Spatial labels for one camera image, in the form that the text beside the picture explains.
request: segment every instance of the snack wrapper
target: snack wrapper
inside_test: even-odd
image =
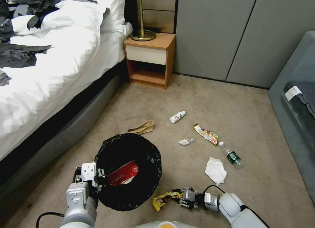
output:
[[[111,186],[118,186],[128,184],[138,174],[139,167],[136,161],[128,162],[120,167],[118,170],[112,172],[107,176],[108,182]]]
[[[166,192],[158,197],[153,198],[152,204],[154,208],[159,212],[160,208],[163,207],[169,200],[179,200],[183,193],[176,191]]]
[[[218,145],[218,139],[219,137],[207,129],[202,129],[198,124],[193,125],[194,129],[200,134],[202,137],[204,137],[209,142],[213,143],[215,146]]]

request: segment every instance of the wall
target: wall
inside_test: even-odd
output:
[[[225,80],[255,0],[178,0],[174,71]]]
[[[269,88],[310,30],[315,0],[257,0],[227,81]]]
[[[147,28],[163,33],[174,32],[176,0],[142,0],[143,22]],[[140,23],[140,3],[137,0],[138,23]]]

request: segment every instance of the gray bed frame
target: gray bed frame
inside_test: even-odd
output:
[[[90,131],[114,94],[120,79],[120,74],[115,75],[78,114],[0,187],[0,201],[58,156],[66,152]]]
[[[315,31],[307,32],[268,92],[282,132],[315,203],[315,150],[283,98],[289,81],[315,82]]]

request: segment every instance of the plastic bottle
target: plastic bottle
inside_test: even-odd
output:
[[[177,121],[179,121],[181,118],[184,117],[184,115],[186,115],[185,111],[181,111],[179,113],[177,113],[176,115],[173,115],[170,120],[172,123],[176,123]]]
[[[223,153],[226,155],[227,159],[229,159],[230,163],[236,168],[241,169],[243,168],[243,162],[241,158],[234,152],[228,149],[225,146],[224,142],[219,142],[219,146],[223,148]]]

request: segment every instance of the floor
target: floor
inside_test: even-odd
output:
[[[186,116],[172,124],[170,116],[182,110]],[[201,191],[213,184],[204,173],[212,156],[222,160],[227,171],[221,188],[237,194],[270,227],[314,226],[314,206],[267,91],[180,75],[173,76],[166,91],[129,83],[119,86],[94,127],[80,142],[2,202],[0,226],[33,228],[43,212],[64,213],[65,192],[74,168],[93,161],[103,140],[125,133],[146,120],[154,120],[155,127],[143,136],[162,155],[163,173],[154,196],[185,186]],[[242,158],[244,168],[235,170],[219,147],[194,131],[195,123],[229,143]],[[190,137],[195,138],[192,144],[178,144]],[[154,220],[177,220],[207,228],[230,227],[220,214],[202,209],[190,211],[173,201],[160,212],[153,208],[150,199],[130,212],[117,212],[100,204],[97,213],[96,228],[128,228]],[[56,228],[60,221],[60,217],[46,216],[40,227]]]

